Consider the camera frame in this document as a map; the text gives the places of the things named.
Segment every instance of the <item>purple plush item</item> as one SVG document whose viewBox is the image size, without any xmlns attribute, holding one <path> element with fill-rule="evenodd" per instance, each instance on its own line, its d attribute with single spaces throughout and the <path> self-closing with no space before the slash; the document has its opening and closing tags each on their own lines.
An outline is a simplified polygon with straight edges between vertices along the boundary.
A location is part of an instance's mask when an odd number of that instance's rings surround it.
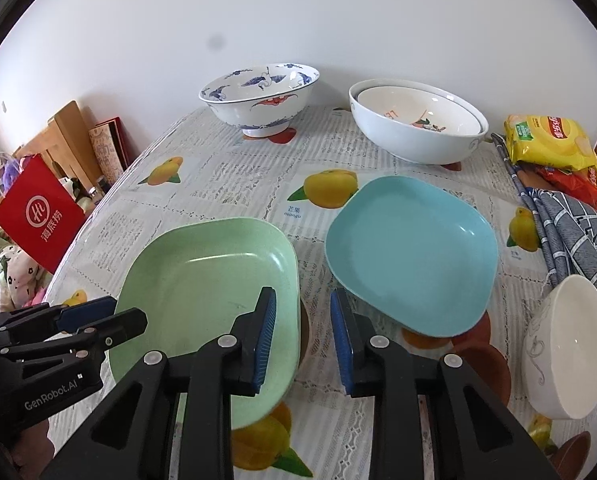
<svg viewBox="0 0 597 480">
<path fill-rule="evenodd" d="M 18 160 L 8 160 L 5 164 L 5 169 L 3 170 L 3 189 L 7 193 L 12 184 L 19 176 L 19 161 Z"/>
</svg>

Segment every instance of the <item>hand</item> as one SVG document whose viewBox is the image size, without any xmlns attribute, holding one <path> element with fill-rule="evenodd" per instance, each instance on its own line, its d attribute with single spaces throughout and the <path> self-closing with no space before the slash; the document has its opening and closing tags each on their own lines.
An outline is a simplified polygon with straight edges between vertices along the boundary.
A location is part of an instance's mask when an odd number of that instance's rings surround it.
<svg viewBox="0 0 597 480">
<path fill-rule="evenodd" d="M 23 480 L 38 480 L 40 473 L 54 458 L 54 444 L 48 439 L 50 422 L 44 420 L 21 431 L 21 437 L 10 450 L 12 461 Z"/>
</svg>

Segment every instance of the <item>silver screw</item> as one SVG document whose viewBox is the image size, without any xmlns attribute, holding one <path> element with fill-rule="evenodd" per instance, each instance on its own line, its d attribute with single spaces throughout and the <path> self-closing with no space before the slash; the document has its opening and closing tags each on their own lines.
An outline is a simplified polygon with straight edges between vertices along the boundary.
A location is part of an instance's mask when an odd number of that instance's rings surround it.
<svg viewBox="0 0 597 480">
<path fill-rule="evenodd" d="M 450 366 L 452 368 L 460 368 L 463 365 L 463 360 L 459 355 L 456 354 L 447 354 L 443 358 L 443 361 L 447 366 Z"/>
<path fill-rule="evenodd" d="M 386 348 L 389 345 L 389 339 L 384 335 L 373 335 L 369 344 L 374 348 Z"/>
<path fill-rule="evenodd" d="M 236 341 L 238 341 L 236 336 L 225 334 L 218 338 L 218 346 L 222 348 L 230 348 L 230 346 L 234 346 L 236 344 Z"/>
<path fill-rule="evenodd" d="M 146 365 L 157 365 L 162 360 L 163 354 L 161 354 L 158 350 L 152 350 L 151 352 L 147 352 L 143 357 L 143 362 Z"/>
</svg>

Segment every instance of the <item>gray patterned fabric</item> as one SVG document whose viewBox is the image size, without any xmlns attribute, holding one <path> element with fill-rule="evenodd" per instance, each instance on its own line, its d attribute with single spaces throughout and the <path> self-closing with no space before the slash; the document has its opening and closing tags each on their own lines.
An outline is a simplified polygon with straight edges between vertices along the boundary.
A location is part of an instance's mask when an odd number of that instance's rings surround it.
<svg viewBox="0 0 597 480">
<path fill-rule="evenodd" d="M 512 165 L 504 139 L 496 134 L 491 138 L 518 195 L 534 215 L 552 286 L 576 273 L 597 288 L 597 211 L 560 191 L 525 188 L 517 175 L 520 168 Z"/>
</svg>

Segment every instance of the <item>fruit print tablecloth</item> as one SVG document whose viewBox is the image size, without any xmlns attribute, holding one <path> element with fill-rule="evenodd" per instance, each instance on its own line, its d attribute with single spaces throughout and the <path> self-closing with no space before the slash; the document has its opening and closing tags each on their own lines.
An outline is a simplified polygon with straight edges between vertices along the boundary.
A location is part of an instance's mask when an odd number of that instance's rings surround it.
<svg viewBox="0 0 597 480">
<path fill-rule="evenodd" d="M 337 283 L 325 261 L 324 240 L 338 208 L 359 187 L 387 174 L 414 176 L 477 208 L 496 231 L 500 260 L 488 304 L 491 343 L 511 370 L 508 407 L 529 428 L 535 412 L 523 390 L 521 342 L 540 298 L 549 291 L 547 269 L 541 251 L 529 243 L 531 236 L 523 234 L 516 190 L 493 145 L 483 142 L 460 166 L 461 171 L 452 171 L 399 160 L 364 137 L 345 110 L 308 107 L 285 132 L 256 140 L 243 137 L 210 110 L 196 110 L 147 148 L 105 196 L 68 250 L 46 299 L 55 304 L 74 297 L 118 297 L 140 251 L 175 227 L 233 216 L 272 222 L 298 256 L 310 340 L 284 403 L 258 427 L 235 436 L 237 465 L 260 469 L 237 467 L 235 476 L 367 478 L 373 400 L 351 399 L 341 386 L 329 323 L 329 293 Z M 370 316 L 379 333 L 410 351 L 440 356 L 451 348 L 448 342 L 416 349 L 393 320 L 361 301 L 355 308 Z M 100 392 L 51 419 L 57 449 L 114 386 L 107 361 L 101 373 Z M 425 475 L 432 478 L 429 431 L 422 427 Z M 592 447 L 583 473 L 597 460 L 597 410 L 581 421 L 554 421 L 551 431 L 560 445 L 585 429 L 592 433 Z M 178 436 L 171 478 L 178 471 Z"/>
</svg>

